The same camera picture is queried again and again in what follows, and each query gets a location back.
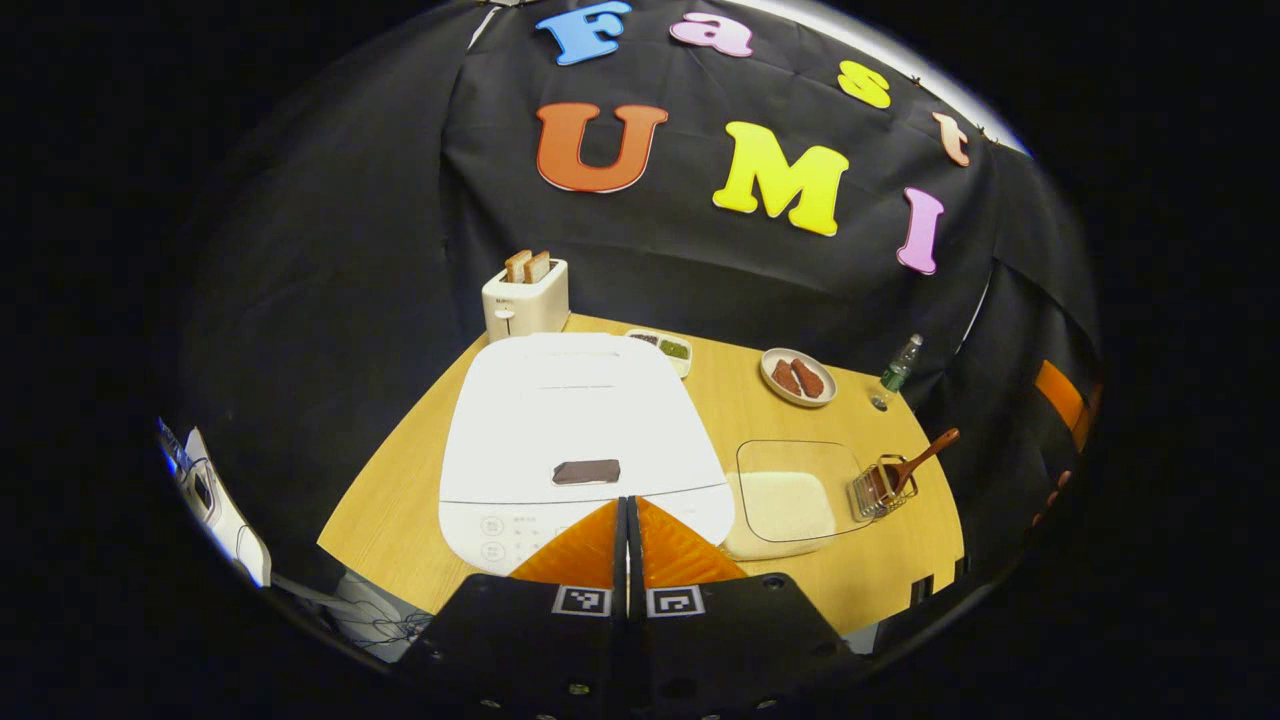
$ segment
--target white plate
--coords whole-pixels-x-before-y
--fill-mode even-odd
[[[822,378],[822,395],[818,397],[809,397],[804,395],[804,389],[800,391],[800,395],[791,395],[773,379],[773,368],[778,364],[778,360],[791,363],[796,357],[808,365],[815,375]],[[764,383],[773,388],[773,392],[781,395],[783,400],[790,400],[796,405],[803,405],[805,407],[822,407],[836,397],[836,378],[831,377],[831,373],[827,372],[827,368],[824,368],[822,363],[809,357],[799,350],[788,350],[786,347],[765,350],[764,355],[760,356],[760,375],[764,377]]]
[[[627,337],[634,337],[637,334],[653,336],[658,338],[658,345],[662,345],[662,341],[664,340],[669,340],[671,342],[675,342],[676,345],[687,350],[689,351],[687,360],[682,357],[672,357],[666,352],[663,352],[663,356],[667,357],[667,360],[671,360],[671,366],[676,369],[676,374],[680,375],[681,379],[689,377],[689,370],[694,366],[694,346],[689,345],[689,342],[682,338],[678,338],[673,334],[660,333],[658,331],[649,331],[645,328],[631,328],[630,331],[627,331]]]

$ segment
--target toast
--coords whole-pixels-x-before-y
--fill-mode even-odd
[[[511,258],[507,258],[507,282],[509,283],[522,283],[525,282],[525,263],[532,259],[534,254],[529,250],[521,250]]]
[[[535,283],[545,278],[549,272],[552,272],[552,254],[548,250],[543,250],[525,263],[525,282]]]
[[[818,397],[823,391],[823,382],[808,365],[800,361],[799,357],[791,361],[791,369],[796,372],[796,377],[800,378],[800,387],[804,388],[804,393],[809,397]]]
[[[782,389],[790,392],[791,395],[800,395],[800,383],[796,382],[796,377],[791,374],[791,365],[786,360],[778,360],[778,364],[773,366],[773,382],[782,386]]]

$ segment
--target white toaster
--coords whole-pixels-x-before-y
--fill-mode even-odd
[[[558,333],[568,322],[568,263],[550,259],[552,269],[535,283],[507,282],[506,268],[480,290],[489,342],[534,333]]]

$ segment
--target wooden spatula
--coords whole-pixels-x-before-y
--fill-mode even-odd
[[[951,445],[960,437],[959,428],[951,428],[950,430],[938,436],[938,439],[933,441],[933,445],[927,447],[915,460],[909,460],[906,462],[893,462],[892,465],[881,465],[881,471],[884,473],[884,482],[888,487],[893,488],[893,495],[897,496],[906,487],[906,478],[920,466],[929,457],[937,455],[943,447]]]

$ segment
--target water bottle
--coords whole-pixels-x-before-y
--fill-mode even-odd
[[[924,345],[924,338],[913,334],[911,340],[899,351],[897,357],[888,364],[888,369],[881,375],[881,386],[872,393],[872,405],[877,410],[888,410],[890,398],[902,389],[902,383],[906,382],[911,368],[915,366],[915,357],[920,354],[922,345]]]

